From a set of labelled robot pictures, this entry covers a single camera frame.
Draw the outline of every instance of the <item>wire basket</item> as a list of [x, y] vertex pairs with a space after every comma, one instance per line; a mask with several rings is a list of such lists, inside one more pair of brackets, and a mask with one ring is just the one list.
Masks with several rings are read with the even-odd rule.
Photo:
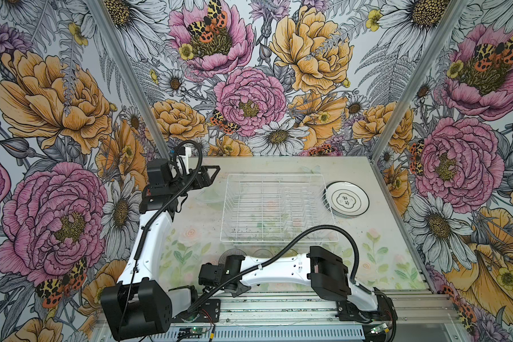
[[[229, 174], [220, 241], [245, 246], [284, 246], [318, 224], [335, 224], [323, 204], [321, 174]], [[335, 231], [320, 230], [299, 244], [338, 241]]]

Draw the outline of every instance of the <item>stacked plate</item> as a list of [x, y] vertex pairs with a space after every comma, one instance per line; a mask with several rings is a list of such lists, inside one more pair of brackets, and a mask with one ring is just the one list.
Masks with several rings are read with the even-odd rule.
[[334, 182], [325, 188], [323, 202], [333, 214], [352, 218], [363, 214], [369, 209], [369, 197], [353, 183]]

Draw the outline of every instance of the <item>floral tablecloth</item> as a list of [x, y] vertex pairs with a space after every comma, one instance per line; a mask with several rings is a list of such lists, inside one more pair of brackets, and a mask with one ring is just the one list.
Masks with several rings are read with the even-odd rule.
[[[361, 186], [369, 196], [367, 212], [350, 219], [335, 217], [337, 225], [348, 231], [358, 245], [358, 280], [381, 290], [426, 288], [365, 157], [205, 158], [203, 164], [219, 165], [221, 170], [211, 187], [191, 191], [181, 213], [174, 217], [160, 266], [160, 282], [169, 288], [193, 284], [201, 289], [198, 285], [200, 266], [208, 262], [217, 264], [226, 250], [238, 248], [247, 255], [265, 258], [282, 249], [280, 246], [234, 246], [220, 242], [227, 176], [255, 170], [258, 173], [322, 174], [327, 183], [349, 181]], [[341, 256], [351, 270], [353, 250], [344, 237], [337, 243], [324, 243], [322, 247]], [[289, 253], [307, 252], [308, 248], [295, 245]], [[260, 292], [310, 290], [299, 284], [262, 284], [252, 289]]]

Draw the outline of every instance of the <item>white wire dish rack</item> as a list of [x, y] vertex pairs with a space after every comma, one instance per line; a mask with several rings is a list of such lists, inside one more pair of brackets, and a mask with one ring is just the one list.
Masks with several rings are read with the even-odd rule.
[[[220, 241], [245, 246], [284, 246], [304, 230], [335, 224], [323, 204], [321, 174], [229, 174]], [[338, 241], [335, 231], [320, 230], [299, 244]]]

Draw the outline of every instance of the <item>white plate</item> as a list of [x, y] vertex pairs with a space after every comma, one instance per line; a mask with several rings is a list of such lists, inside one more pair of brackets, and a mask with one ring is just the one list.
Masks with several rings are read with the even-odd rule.
[[330, 183], [325, 189], [325, 199], [339, 216], [355, 217], [369, 209], [365, 191], [350, 182]]

